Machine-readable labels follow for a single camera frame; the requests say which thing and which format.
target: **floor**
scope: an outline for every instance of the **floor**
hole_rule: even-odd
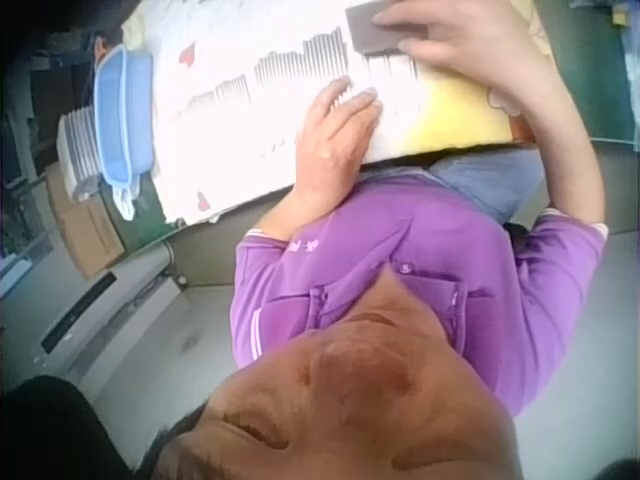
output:
[[[611,461],[639,455],[638,161],[615,146],[600,147],[599,156],[615,235],[566,361],[517,419],[529,480],[585,480]],[[547,202],[541,189],[516,219],[530,225]],[[192,288],[158,318],[95,404],[129,464],[138,463],[158,430],[200,405],[233,372],[232,287],[224,284],[232,278],[235,243],[268,206],[245,208],[174,241],[177,268]]]

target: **nose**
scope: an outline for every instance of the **nose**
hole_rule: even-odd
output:
[[[311,360],[309,377],[316,411],[340,426],[370,425],[411,386],[405,359],[365,342],[323,345]]]

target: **purple long-sleeve shirt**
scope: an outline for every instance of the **purple long-sleeve shirt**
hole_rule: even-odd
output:
[[[503,228],[456,192],[409,176],[360,184],[290,243],[249,232],[238,245],[234,356],[244,367],[337,322],[388,263],[517,414],[564,356],[605,238],[550,213],[514,256]]]

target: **blue basket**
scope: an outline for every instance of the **blue basket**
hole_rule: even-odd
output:
[[[149,53],[114,48],[96,71],[94,106],[98,154],[106,182],[128,188],[153,166]]]

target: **shirt sleeve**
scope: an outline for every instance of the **shirt sleeve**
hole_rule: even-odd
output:
[[[549,209],[537,220],[516,267],[528,348],[521,406],[544,387],[563,359],[600,262],[608,231]]]
[[[238,367],[253,362],[255,318],[267,299],[276,265],[287,243],[251,230],[236,248],[235,291],[231,302],[231,342]]]

